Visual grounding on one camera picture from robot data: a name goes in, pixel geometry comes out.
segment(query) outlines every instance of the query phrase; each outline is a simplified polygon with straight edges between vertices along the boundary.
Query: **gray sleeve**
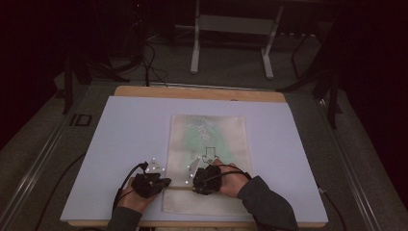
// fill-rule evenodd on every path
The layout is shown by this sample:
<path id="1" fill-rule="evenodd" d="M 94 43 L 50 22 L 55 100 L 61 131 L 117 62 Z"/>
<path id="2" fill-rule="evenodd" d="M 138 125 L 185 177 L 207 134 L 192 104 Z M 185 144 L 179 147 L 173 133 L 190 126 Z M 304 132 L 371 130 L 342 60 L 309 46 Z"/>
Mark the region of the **gray sleeve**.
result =
<path id="1" fill-rule="evenodd" d="M 269 189 L 267 183 L 256 176 L 238 193 L 243 206 L 251 214 L 259 231 L 297 230 L 297 222 L 291 204 Z"/>
<path id="2" fill-rule="evenodd" d="M 116 207 L 108 223 L 108 231 L 135 231 L 141 219 L 141 213 L 125 207 Z"/>

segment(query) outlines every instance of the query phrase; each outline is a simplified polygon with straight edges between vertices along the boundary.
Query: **hand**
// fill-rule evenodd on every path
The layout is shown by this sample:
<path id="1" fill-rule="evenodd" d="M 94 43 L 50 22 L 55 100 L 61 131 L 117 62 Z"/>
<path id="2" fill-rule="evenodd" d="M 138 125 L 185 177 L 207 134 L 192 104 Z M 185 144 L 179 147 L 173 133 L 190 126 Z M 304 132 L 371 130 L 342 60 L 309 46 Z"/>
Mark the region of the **hand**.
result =
<path id="1" fill-rule="evenodd" d="M 215 159 L 213 161 L 214 166 L 219 166 L 221 169 L 221 173 L 228 172 L 228 171 L 236 171 L 237 169 L 234 168 L 234 164 L 229 164 L 229 166 L 222 166 L 224 163 L 219 159 Z M 248 182 L 248 179 L 239 173 L 232 173 L 222 176 L 222 185 L 219 188 L 219 192 L 228 195 L 229 197 L 237 198 L 238 193 L 240 192 L 241 188 Z"/>
<path id="2" fill-rule="evenodd" d="M 122 191 L 122 194 L 120 195 L 121 199 L 119 199 L 119 201 L 117 202 L 117 207 L 126 207 L 142 214 L 144 210 L 147 208 L 147 206 L 157 197 L 157 194 L 148 198 L 139 196 L 132 189 L 131 185 L 133 179 L 135 178 L 131 177 L 129 179 L 129 183 L 126 189 Z"/>

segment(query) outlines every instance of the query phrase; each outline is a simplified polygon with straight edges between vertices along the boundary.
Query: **gray floor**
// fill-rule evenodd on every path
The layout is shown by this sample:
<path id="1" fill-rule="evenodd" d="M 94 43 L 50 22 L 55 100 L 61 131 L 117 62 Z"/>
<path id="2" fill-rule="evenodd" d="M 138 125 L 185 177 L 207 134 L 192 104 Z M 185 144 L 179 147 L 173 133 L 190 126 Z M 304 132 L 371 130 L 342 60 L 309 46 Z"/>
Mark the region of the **gray floor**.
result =
<path id="1" fill-rule="evenodd" d="M 175 43 L 161 37 L 149 39 L 155 49 L 152 66 L 170 87 L 223 87 L 274 90 L 296 81 L 290 55 L 298 43 L 296 38 L 279 37 L 270 55 L 275 78 L 267 80 L 263 70 L 260 45 L 264 38 L 230 37 L 208 33 L 201 44 L 199 71 L 190 75 L 191 34 Z M 308 38 L 296 55 L 299 69 L 307 68 L 319 49 L 314 38 Z M 146 47 L 145 57 L 153 52 Z M 151 79 L 164 86 L 155 73 Z M 34 230 L 53 187 L 64 170 L 87 151 L 105 102 L 120 85 L 94 73 L 90 86 L 75 85 L 76 104 L 70 114 L 62 115 L 62 99 L 52 98 L 12 139 L 0 153 L 0 208 L 2 218 L 13 212 L 7 222 L 10 230 Z M 131 85 L 142 85 L 142 66 L 122 73 Z M 408 215 L 376 156 L 370 139 L 341 91 L 336 115 L 338 129 L 333 130 L 325 119 L 325 107 L 313 99 L 313 84 L 285 94 L 302 139 L 316 180 L 332 198 L 343 216 L 348 230 L 408 230 Z M 69 126 L 73 114 L 92 115 L 90 126 Z M 44 157 L 39 172 L 30 170 L 37 157 Z M 59 221 L 64 204 L 80 168 L 75 163 L 52 194 L 39 230 L 78 230 Z M 27 172 L 37 175 L 28 191 L 17 190 Z M 15 193 L 24 195 L 22 203 L 12 203 Z M 343 230 L 340 218 L 327 198 L 322 196 L 329 222 L 320 230 Z"/>

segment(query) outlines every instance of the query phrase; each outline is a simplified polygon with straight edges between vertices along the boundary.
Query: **dark background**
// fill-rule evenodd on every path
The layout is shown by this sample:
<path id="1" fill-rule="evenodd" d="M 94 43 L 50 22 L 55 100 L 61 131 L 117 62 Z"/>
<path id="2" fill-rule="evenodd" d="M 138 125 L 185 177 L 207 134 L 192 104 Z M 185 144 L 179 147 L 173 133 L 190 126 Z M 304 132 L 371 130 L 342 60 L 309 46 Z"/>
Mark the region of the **dark background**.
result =
<path id="1" fill-rule="evenodd" d="M 83 42 L 91 54 L 101 59 L 106 55 L 105 50 L 98 48 L 110 44 L 96 36 L 101 31 L 92 5 L 103 2 L 106 1 L 1 2 L 0 148 L 56 93 L 53 79 L 63 70 L 66 40 L 72 35 L 69 32 L 77 30 L 73 35 L 81 36 L 76 41 Z M 204 4 L 203 10 L 219 10 L 212 4 L 219 3 Z M 170 38 L 174 36 L 172 25 L 193 24 L 194 1 L 153 0 L 150 7 L 150 24 Z M 341 12 L 320 58 L 341 67 L 341 87 L 408 207 L 407 4 L 394 0 L 370 1 L 362 8 L 314 4 L 308 7 L 310 10 L 306 11 L 302 5 L 290 4 L 278 30 L 307 31 L 309 21 L 332 19 Z M 260 9 L 262 6 L 246 8 L 246 12 L 222 8 L 223 13 L 268 16 Z"/>

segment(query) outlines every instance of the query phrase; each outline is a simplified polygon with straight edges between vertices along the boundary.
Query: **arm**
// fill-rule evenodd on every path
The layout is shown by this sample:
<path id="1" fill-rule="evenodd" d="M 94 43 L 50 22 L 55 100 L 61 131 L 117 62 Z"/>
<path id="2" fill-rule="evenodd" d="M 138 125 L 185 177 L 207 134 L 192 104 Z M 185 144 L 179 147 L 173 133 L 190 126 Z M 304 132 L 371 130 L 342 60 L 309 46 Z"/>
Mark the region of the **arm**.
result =
<path id="1" fill-rule="evenodd" d="M 133 179 L 129 180 L 128 186 L 117 202 L 117 207 L 108 223 L 108 231 L 135 231 L 142 213 L 157 196 L 143 198 L 133 192 L 131 187 Z"/>
<path id="2" fill-rule="evenodd" d="M 229 167 L 220 160 L 214 160 L 221 172 L 236 170 L 235 165 Z M 227 174 L 222 176 L 222 185 L 219 189 L 222 194 L 242 200 L 243 206 L 251 214 L 258 230 L 297 230 L 291 204 L 282 196 L 269 189 L 268 185 L 256 176 L 248 180 L 242 174 Z"/>

